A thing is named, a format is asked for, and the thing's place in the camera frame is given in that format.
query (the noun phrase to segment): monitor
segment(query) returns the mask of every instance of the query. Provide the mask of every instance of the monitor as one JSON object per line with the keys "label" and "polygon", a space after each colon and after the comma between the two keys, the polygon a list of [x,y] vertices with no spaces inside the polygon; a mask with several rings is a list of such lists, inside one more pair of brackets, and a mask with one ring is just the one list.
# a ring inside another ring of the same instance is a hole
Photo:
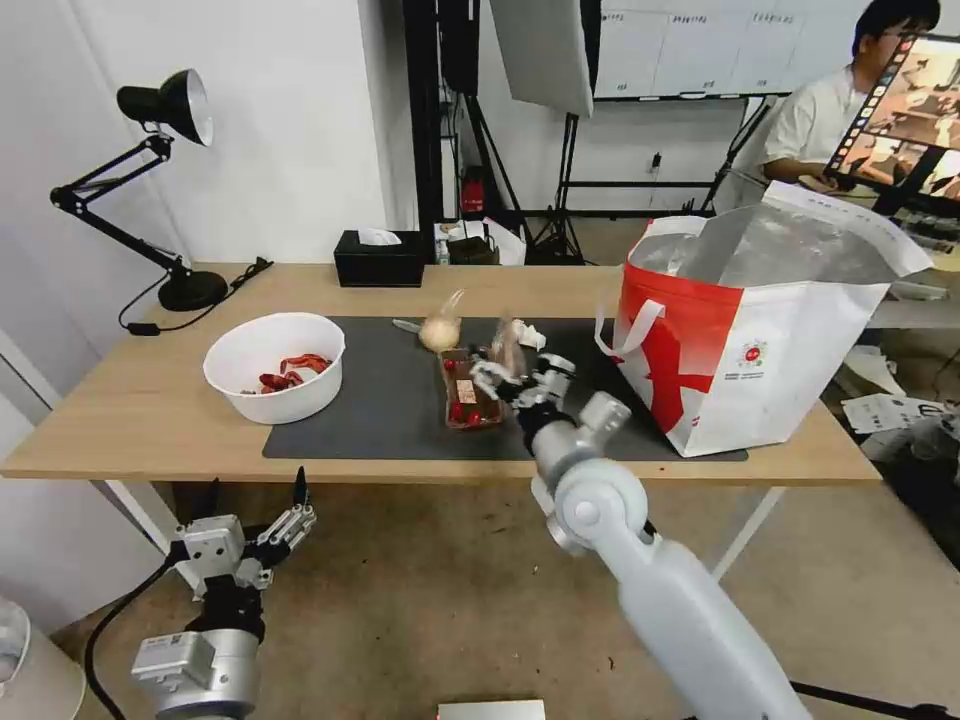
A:
{"label": "monitor", "polygon": [[960,212],[960,38],[904,36],[827,165],[829,175]]}

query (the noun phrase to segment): black desk mat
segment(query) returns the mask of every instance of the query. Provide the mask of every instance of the black desk mat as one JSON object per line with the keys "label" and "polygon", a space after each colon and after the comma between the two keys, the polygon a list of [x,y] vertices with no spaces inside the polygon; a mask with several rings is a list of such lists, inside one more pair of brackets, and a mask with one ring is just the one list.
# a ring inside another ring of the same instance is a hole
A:
{"label": "black desk mat", "polygon": [[[417,336],[394,327],[390,318],[333,317],[346,335],[343,387],[321,412],[299,422],[277,425],[264,457],[353,460],[527,460],[522,435],[511,417],[503,425],[477,431],[450,430],[444,424],[445,395],[437,357]],[[578,376],[564,410],[576,417],[596,390],[604,390],[633,417],[607,445],[615,460],[683,460],[657,428],[640,398],[616,365],[593,340],[589,319],[530,318],[547,336],[546,350],[568,358]],[[464,318],[461,345],[489,344],[495,318]],[[697,460],[742,461],[745,451]]]}

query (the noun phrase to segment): black desk lamp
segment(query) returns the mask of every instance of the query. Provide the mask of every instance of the black desk lamp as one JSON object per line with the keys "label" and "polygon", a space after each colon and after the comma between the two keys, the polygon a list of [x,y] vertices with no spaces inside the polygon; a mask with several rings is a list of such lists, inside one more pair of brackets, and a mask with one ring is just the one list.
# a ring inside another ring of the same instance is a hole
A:
{"label": "black desk lamp", "polygon": [[[181,70],[172,75],[159,89],[122,87],[117,91],[121,112],[136,120],[148,132],[147,138],[93,172],[69,185],[54,188],[50,200],[55,207],[91,227],[109,235],[117,242],[139,253],[147,260],[164,268],[169,279],[160,287],[160,304],[167,310],[200,310],[222,301],[227,294],[227,282],[216,273],[194,271],[184,267],[176,253],[148,243],[121,230],[90,211],[90,204],[109,192],[170,159],[173,138],[160,125],[169,125],[187,140],[209,146],[213,142],[213,118],[207,105],[207,93],[195,70]],[[125,160],[150,150],[153,160],[116,178],[97,178]]]}

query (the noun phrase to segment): wooden table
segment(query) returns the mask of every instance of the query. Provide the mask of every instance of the wooden table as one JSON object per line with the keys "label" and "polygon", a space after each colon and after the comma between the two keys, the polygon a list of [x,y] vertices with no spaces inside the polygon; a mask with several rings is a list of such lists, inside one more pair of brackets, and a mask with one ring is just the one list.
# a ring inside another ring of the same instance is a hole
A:
{"label": "wooden table", "polygon": [[[240,265],[209,269],[228,279]],[[230,328],[260,315],[422,316],[454,290],[464,316],[593,317],[618,295],[613,267],[428,267],[421,289],[341,288],[332,265],[277,265],[196,325],[128,338],[7,459],[0,473],[22,478],[106,481],[161,548],[176,520],[148,482],[290,482],[300,460],[266,459],[270,428],[241,417],[207,386],[201,363]],[[183,321],[162,310],[161,326]],[[349,372],[349,347],[346,356]],[[306,460],[311,482],[457,484],[528,480],[531,461]],[[630,462],[647,484],[755,486],[763,495],[736,534],[729,561],[786,487],[875,484],[879,475],[820,403],[783,445],[750,451],[746,462]],[[721,560],[721,574],[725,569]]]}

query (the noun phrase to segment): robotic arm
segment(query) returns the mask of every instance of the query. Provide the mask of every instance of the robotic arm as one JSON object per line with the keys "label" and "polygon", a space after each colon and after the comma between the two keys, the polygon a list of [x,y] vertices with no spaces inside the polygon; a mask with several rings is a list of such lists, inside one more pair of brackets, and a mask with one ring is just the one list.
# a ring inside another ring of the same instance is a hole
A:
{"label": "robotic arm", "polygon": [[647,523],[647,495],[603,446],[630,417],[597,393],[577,423],[562,412],[574,366],[541,355],[512,377],[475,355],[474,383],[516,412],[537,463],[532,491],[561,548],[595,551],[620,585],[631,627],[701,720],[809,720],[770,648],[703,564]]}
{"label": "robotic arm", "polygon": [[257,651],[265,627],[260,594],[317,521],[303,468],[293,506],[248,541],[235,515],[178,528],[179,552],[201,577],[200,615],[183,632],[147,638],[130,674],[153,696],[164,720],[242,720],[256,707]]}

